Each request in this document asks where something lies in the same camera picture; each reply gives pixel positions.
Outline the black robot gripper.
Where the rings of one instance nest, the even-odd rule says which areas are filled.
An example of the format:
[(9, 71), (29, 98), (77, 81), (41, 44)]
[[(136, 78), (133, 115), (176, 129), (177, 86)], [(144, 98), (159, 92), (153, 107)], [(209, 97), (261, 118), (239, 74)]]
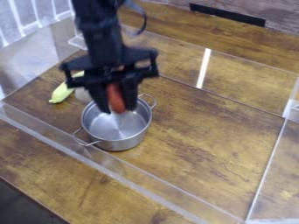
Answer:
[(153, 48), (127, 45), (119, 30), (84, 31), (81, 36), (88, 54), (60, 64), (67, 87), (88, 89), (99, 110), (109, 114), (107, 84), (121, 81), (125, 109), (133, 111), (139, 82), (159, 76), (159, 52)]

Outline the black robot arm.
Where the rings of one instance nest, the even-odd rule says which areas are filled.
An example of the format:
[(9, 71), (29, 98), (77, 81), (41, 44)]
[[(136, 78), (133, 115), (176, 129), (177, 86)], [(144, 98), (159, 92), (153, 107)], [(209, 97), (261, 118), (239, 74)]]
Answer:
[(71, 0), (75, 22), (88, 54), (60, 64), (69, 88), (85, 88), (97, 108), (111, 113), (135, 110), (137, 86), (159, 75), (153, 48), (125, 45), (117, 10), (145, 11), (132, 0)]

